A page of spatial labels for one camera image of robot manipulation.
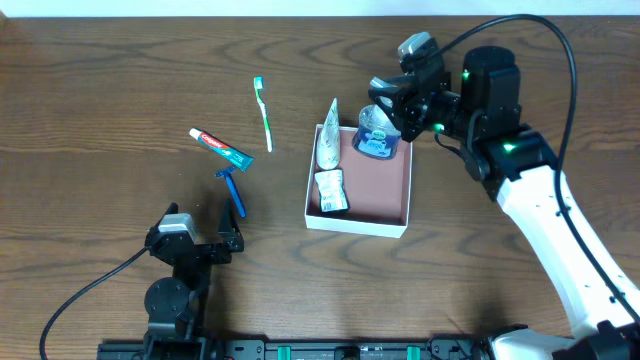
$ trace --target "white background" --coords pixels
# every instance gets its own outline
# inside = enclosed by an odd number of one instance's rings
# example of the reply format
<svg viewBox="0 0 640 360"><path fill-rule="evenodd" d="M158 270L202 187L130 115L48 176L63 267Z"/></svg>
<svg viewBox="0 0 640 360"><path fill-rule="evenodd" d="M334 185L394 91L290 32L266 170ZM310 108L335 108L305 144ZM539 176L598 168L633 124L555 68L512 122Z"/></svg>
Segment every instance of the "white background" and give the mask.
<svg viewBox="0 0 640 360"><path fill-rule="evenodd" d="M640 15L640 0L0 0L8 17Z"/></svg>

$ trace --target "small white package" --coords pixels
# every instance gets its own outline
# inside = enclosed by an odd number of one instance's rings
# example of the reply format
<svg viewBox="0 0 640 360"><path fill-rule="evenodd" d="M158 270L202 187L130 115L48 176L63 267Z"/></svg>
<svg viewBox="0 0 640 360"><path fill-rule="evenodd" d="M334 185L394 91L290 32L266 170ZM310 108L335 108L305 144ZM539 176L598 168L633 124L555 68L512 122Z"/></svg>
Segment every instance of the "small white package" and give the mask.
<svg viewBox="0 0 640 360"><path fill-rule="evenodd" d="M342 185L342 170L322 171L316 173L315 178L320 191L320 209L322 212L349 208L347 196Z"/></svg>
<svg viewBox="0 0 640 360"><path fill-rule="evenodd" d="M338 99L333 99L316 146L316 162L323 170L334 169L340 163L339 127Z"/></svg>

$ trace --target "wood grain surface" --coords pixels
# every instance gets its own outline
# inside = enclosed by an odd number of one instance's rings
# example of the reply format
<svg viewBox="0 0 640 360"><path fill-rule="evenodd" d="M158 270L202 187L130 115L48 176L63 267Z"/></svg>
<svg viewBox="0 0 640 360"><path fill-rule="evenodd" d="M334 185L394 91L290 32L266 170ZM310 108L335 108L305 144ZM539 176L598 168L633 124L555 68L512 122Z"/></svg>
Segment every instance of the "wood grain surface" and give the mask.
<svg viewBox="0 0 640 360"><path fill-rule="evenodd" d="M207 323L221 336L424 338L516 322L567 335L526 239L429 135L415 142L401 239L305 228L314 126L332 99L341 122L355 125L371 77L400 73L406 37L426 30L443 45L484 20L10 19L0 35L0 359L38 358L53 312L141 248L171 201L215 236L229 194L214 174L227 163L191 139L191 127L256 159L234 177L248 211L246 251L214 269ZM571 41L580 80L566 173L638 283L640 19L552 20ZM557 40L536 24L505 24L449 52L448 68L459 72L464 54L486 44L516 53L523 120L557 149L569 92ZM50 358L92 359L105 339L140 339L145 292L170 273L144 256L83 296L53 327Z"/></svg>

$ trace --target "toothbrush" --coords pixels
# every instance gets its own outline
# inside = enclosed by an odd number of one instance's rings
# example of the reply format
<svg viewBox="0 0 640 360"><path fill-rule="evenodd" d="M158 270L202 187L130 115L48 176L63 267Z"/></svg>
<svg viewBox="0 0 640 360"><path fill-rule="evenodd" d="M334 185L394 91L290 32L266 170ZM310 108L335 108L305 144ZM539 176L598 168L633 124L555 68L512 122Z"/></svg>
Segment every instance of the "toothbrush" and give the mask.
<svg viewBox="0 0 640 360"><path fill-rule="evenodd" d="M256 90L256 100L258 100L258 105L260 105L260 111L262 112L262 121L264 121L264 133L267 136L267 150L269 150L269 152L272 152L273 145L271 144L271 129L269 128L269 119L267 119L267 106L262 101L262 98L260 98L260 90L264 89L262 76L256 76L253 79L253 88Z"/></svg>

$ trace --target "plastic container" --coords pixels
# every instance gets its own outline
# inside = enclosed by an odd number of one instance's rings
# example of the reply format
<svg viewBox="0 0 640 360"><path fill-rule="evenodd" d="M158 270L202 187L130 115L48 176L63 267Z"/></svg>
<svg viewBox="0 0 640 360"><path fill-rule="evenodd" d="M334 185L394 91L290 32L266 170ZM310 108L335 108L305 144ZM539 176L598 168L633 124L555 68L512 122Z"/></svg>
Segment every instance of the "plastic container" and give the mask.
<svg viewBox="0 0 640 360"><path fill-rule="evenodd" d="M400 131L396 130L378 105L365 106L358 117L353 147L372 158L389 160L396 156Z"/></svg>

